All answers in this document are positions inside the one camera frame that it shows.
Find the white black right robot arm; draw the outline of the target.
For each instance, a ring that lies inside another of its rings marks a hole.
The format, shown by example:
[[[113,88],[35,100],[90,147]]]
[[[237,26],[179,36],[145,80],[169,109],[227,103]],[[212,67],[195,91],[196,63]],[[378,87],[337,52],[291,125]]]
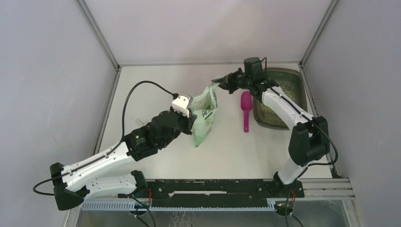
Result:
[[[320,166],[320,160],[334,145],[328,135],[328,122],[315,117],[292,101],[279,84],[269,76],[267,66],[258,57],[244,60],[244,68],[212,80],[230,94],[239,89],[269,107],[291,130],[289,158],[275,173],[273,190],[280,197],[292,191],[296,182],[310,166]]]

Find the magenta plastic scoop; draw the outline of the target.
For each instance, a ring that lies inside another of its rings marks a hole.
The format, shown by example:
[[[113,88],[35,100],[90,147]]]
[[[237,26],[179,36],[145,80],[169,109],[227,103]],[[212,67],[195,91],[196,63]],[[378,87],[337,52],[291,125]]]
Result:
[[[241,109],[243,111],[243,127],[244,127],[244,132],[248,133],[249,132],[249,113],[252,110],[253,107],[253,102],[252,102],[252,96],[249,91],[244,91],[241,94],[241,103],[240,103]]]

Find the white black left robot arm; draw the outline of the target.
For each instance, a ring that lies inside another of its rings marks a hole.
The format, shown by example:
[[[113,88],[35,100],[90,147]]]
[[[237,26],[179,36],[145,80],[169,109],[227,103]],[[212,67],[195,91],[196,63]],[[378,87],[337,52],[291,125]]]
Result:
[[[69,210],[99,192],[121,193],[123,189],[136,197],[148,191],[145,181],[119,181],[117,186],[102,185],[99,177],[133,161],[140,161],[166,148],[180,134],[192,134],[197,115],[184,116],[173,109],[162,111],[144,126],[124,135],[117,144],[72,165],[60,162],[50,166],[53,192],[58,210]]]

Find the green cat litter bag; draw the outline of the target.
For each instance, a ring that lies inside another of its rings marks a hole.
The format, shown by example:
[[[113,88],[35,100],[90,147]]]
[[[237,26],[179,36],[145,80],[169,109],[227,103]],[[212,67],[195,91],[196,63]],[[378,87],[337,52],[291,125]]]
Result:
[[[196,148],[201,145],[212,130],[214,118],[218,109],[215,91],[217,87],[217,83],[211,83],[205,88],[201,95],[193,97],[190,105],[192,113],[197,116],[192,126],[192,135]]]

